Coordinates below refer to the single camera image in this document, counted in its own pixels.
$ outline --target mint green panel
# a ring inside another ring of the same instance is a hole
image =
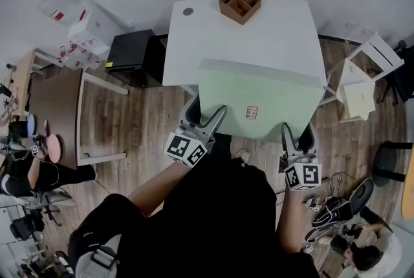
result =
[[[317,77],[245,63],[204,59],[199,68],[202,120],[223,104],[220,133],[281,142],[287,122],[299,138],[324,93]]]

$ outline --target white box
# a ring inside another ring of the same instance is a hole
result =
[[[284,172],[286,174],[286,184],[291,191],[308,191],[321,184],[321,164],[293,163]]]
[[[69,28],[67,37],[89,52],[99,55],[109,50],[114,37],[120,34],[125,34],[125,31],[101,10],[93,8],[84,19]]]
[[[207,153],[207,149],[200,140],[171,132],[164,153],[178,163],[193,167]]]

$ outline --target black cabinet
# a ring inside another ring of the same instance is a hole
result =
[[[105,70],[132,87],[162,86],[166,36],[152,30],[122,34],[114,38]]]

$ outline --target wooden floor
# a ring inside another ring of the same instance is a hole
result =
[[[321,49],[326,70],[349,53],[345,44],[332,41],[321,40]],[[364,59],[358,63],[365,69],[369,66]],[[59,72],[65,70],[50,68],[46,77]],[[121,84],[105,74],[103,69],[98,69],[93,74]],[[385,81],[382,80],[376,87],[376,97],[384,88]],[[169,165],[171,161],[163,154],[164,144],[168,134],[175,130],[179,111],[188,98],[189,95],[179,87],[131,88],[128,96],[122,96],[85,84],[81,126],[83,152],[91,155],[119,151],[127,153],[125,160],[98,164],[98,180],[109,192],[128,195]],[[319,107],[312,122],[320,141],[319,158],[323,164],[323,176],[345,171],[356,179],[363,180],[370,175],[373,155],[383,141],[406,141],[406,110],[401,104],[393,107],[391,96],[376,106],[376,111],[371,113],[366,122],[339,123],[336,102]],[[275,191],[283,188],[284,175],[278,173],[281,145],[234,138],[232,152],[240,149],[250,151],[249,164],[266,173]],[[404,159],[398,158],[397,172],[403,172]],[[355,185],[350,178],[345,178],[340,192],[344,194],[351,191]],[[386,221],[392,216],[399,187],[399,183],[391,181],[386,187],[376,188],[369,202],[369,207]],[[63,223],[62,227],[47,222],[44,242],[50,251],[67,251],[71,232],[107,196],[107,192],[95,182],[71,185],[66,189],[78,205],[66,208],[56,215]],[[319,187],[317,192],[325,197],[328,194],[327,184]],[[283,195],[279,196],[278,203],[282,201]],[[278,214],[282,205],[277,207]],[[338,275],[342,260],[329,247],[315,245],[312,255],[317,269],[325,270],[331,277]]]

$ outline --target brown table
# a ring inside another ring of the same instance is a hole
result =
[[[43,134],[43,124],[45,120],[48,120],[50,133],[56,134],[62,145],[62,156],[59,163],[72,169],[77,169],[78,166],[86,164],[119,160],[126,157],[125,153],[121,153],[82,158],[80,117],[85,81],[119,94],[128,94],[128,90],[91,76],[83,72],[82,69],[59,74],[39,83],[33,83],[30,91],[30,113],[36,117],[37,132]]]
[[[42,71],[34,69],[34,62],[36,58],[43,59],[48,63],[55,64],[59,68],[63,68],[63,64],[59,63],[58,60],[50,58],[37,50],[32,50],[27,53],[19,62],[16,67],[16,71],[9,71],[7,79],[5,81],[5,86],[9,88],[11,79],[13,79],[13,95],[17,98],[17,110],[13,112],[17,116],[25,116],[27,112],[25,111],[27,103],[27,89],[28,83],[30,81],[30,74],[37,72],[43,74]]]

